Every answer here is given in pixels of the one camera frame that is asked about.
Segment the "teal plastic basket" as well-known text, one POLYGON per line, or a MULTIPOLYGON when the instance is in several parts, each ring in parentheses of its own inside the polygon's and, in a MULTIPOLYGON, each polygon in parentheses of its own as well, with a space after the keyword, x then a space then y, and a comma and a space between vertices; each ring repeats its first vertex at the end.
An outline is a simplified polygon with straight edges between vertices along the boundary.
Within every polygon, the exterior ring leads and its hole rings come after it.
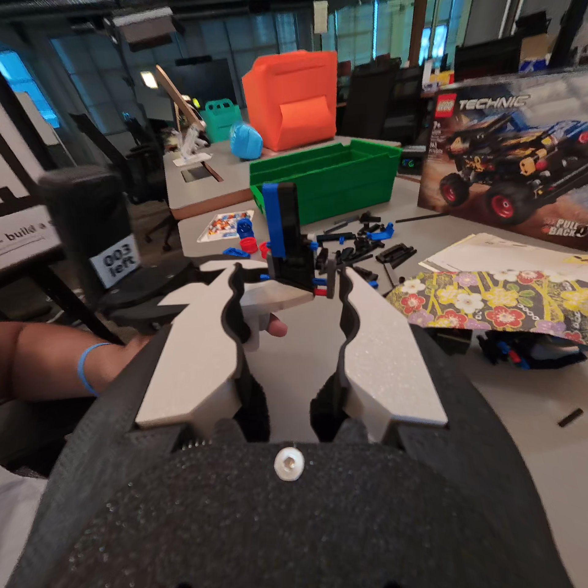
POLYGON ((211 143, 227 141, 232 125, 242 120, 239 106, 231 99, 209 100, 200 114, 206 123, 206 134, 211 143))

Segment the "green plastic bin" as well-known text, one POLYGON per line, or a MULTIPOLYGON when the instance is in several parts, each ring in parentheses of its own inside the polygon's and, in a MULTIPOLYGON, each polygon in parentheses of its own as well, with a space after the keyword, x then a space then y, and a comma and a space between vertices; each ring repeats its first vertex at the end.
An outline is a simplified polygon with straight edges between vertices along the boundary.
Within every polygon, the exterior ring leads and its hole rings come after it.
POLYGON ((388 202, 401 147, 351 139, 249 164, 254 201, 265 213, 262 185, 294 183, 302 225, 388 202))

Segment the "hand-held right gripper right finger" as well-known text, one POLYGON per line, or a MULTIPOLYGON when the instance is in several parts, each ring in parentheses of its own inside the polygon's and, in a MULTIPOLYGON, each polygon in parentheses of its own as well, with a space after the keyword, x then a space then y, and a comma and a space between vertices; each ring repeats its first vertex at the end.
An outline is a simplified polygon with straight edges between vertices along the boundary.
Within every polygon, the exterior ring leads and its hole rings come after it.
POLYGON ((318 440, 333 442, 351 419, 373 443, 393 443, 402 425, 445 429, 446 411, 408 321, 354 269, 342 270, 339 296, 345 341, 311 401, 318 440))

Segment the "blue wristband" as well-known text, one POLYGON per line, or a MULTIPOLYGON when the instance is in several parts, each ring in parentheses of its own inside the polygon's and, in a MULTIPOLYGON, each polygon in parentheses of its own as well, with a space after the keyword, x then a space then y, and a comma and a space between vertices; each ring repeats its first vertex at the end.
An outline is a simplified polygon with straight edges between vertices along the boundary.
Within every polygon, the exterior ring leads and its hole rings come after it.
POLYGON ((110 342, 103 342, 103 343, 96 343, 94 345, 91 345, 89 347, 87 347, 82 354, 79 357, 79 360, 77 362, 77 378, 79 379, 80 383, 82 384, 82 386, 84 387, 85 391, 87 391, 89 394, 91 394, 93 397, 98 398, 99 397, 99 393, 93 388, 93 386, 90 384, 90 382, 88 381, 86 374, 85 374, 85 363, 86 360, 89 356, 89 354, 94 351, 95 349, 98 349, 100 347, 103 346, 109 346, 112 343, 110 342))

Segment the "group of large lego pieces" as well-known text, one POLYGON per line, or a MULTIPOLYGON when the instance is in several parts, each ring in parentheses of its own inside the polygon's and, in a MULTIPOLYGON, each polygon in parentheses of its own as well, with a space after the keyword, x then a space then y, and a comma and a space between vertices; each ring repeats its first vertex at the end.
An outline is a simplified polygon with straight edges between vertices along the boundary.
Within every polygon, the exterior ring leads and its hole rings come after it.
POLYGON ((337 219, 317 235, 309 234, 315 256, 315 282, 326 285, 327 274, 353 269, 372 288, 387 293, 405 278, 395 270, 416 254, 413 246, 392 243, 393 222, 365 210, 337 219))

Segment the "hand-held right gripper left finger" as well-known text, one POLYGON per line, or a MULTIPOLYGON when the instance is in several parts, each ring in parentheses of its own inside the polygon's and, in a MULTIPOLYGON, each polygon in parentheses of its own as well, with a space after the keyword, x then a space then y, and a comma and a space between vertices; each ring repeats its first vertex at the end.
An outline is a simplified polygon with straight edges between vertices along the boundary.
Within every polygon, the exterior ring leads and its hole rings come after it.
POLYGON ((183 309, 172 320, 136 414, 139 428, 187 424, 210 440, 218 421, 235 418, 248 441, 269 441, 266 396, 245 357, 252 329, 240 305, 244 292, 245 269, 234 263, 212 282, 188 283, 158 303, 183 309))

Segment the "person's left forearm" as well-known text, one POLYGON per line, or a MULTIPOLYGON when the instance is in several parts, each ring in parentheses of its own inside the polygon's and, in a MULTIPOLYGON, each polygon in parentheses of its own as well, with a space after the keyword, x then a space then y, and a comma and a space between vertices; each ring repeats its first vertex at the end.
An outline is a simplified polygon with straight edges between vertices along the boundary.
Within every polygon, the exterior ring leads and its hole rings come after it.
MULTIPOLYGON (((99 395, 151 339, 139 335, 126 345, 112 343, 89 354, 85 374, 99 395)), ((103 342, 68 326, 1 322, 1 403, 94 398, 77 378, 77 362, 87 347, 103 342)))

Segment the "black framed marker sign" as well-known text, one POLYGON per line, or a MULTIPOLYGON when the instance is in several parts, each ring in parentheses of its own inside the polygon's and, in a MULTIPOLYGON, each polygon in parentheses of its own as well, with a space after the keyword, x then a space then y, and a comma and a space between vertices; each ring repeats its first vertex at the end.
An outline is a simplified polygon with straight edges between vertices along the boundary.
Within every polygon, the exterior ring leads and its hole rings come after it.
POLYGON ((50 126, 24 97, 1 75, 1 273, 61 246, 38 195, 40 177, 57 168, 40 133, 50 126))

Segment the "lego instruction booklet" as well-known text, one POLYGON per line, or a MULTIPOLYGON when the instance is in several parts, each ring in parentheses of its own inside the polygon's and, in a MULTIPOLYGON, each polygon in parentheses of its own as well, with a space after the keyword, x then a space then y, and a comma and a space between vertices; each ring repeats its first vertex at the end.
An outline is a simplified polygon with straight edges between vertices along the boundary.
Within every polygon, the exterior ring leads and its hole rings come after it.
POLYGON ((556 279, 587 281, 587 255, 524 245, 488 233, 472 234, 420 262, 425 269, 491 273, 538 271, 556 279))

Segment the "black office chair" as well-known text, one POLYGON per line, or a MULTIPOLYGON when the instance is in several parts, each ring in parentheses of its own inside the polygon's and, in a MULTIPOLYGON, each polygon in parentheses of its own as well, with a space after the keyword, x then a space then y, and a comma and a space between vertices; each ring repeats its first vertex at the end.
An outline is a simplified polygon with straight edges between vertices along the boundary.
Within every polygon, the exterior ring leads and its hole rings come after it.
POLYGON ((163 158, 157 145, 145 143, 121 153, 86 114, 70 114, 72 121, 111 162, 134 205, 147 202, 169 204, 163 158))

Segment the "wooden board on stand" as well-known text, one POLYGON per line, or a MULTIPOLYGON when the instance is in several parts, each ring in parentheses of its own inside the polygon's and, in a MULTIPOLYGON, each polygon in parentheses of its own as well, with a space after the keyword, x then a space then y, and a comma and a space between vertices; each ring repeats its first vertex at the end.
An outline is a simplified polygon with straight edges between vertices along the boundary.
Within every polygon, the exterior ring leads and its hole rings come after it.
POLYGON ((196 107, 180 94, 161 66, 155 65, 154 76, 172 100, 175 109, 177 129, 172 131, 172 135, 179 153, 175 165, 207 165, 212 155, 205 151, 210 147, 206 122, 197 113, 196 107))

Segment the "colourful sticker sheet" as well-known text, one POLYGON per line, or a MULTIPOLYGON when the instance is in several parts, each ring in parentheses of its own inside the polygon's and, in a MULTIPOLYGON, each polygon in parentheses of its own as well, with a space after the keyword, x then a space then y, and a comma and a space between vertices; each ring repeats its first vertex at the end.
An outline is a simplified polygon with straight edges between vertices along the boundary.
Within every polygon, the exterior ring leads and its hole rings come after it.
POLYGON ((213 217, 197 239, 197 243, 210 243, 219 240, 240 239, 237 224, 242 219, 252 222, 254 210, 224 212, 213 217))

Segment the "partly built lego car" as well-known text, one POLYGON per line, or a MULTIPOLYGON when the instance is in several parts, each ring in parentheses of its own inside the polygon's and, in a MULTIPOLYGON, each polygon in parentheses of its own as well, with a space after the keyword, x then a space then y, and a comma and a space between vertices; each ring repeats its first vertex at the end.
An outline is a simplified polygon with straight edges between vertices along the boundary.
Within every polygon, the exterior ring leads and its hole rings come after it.
POLYGON ((525 371, 562 369, 587 360, 586 346, 551 334, 489 330, 477 341, 491 364, 525 371))

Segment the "light blue bag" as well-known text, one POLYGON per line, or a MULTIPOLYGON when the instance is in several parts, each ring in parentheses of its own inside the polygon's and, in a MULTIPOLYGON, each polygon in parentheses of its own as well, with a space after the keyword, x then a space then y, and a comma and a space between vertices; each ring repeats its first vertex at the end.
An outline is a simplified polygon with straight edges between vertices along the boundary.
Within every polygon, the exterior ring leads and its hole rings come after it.
POLYGON ((260 133, 244 121, 236 121, 229 132, 231 153, 242 160, 256 160, 261 157, 263 139, 260 133))

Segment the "small lego assembly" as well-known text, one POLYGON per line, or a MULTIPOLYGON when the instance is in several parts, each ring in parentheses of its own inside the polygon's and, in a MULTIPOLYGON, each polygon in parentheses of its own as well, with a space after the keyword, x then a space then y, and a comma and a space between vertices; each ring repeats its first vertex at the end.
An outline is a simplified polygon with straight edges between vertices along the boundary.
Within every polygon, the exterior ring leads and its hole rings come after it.
POLYGON ((294 183, 264 183, 263 207, 268 224, 269 275, 313 296, 334 298, 336 260, 300 230, 298 192, 294 183))

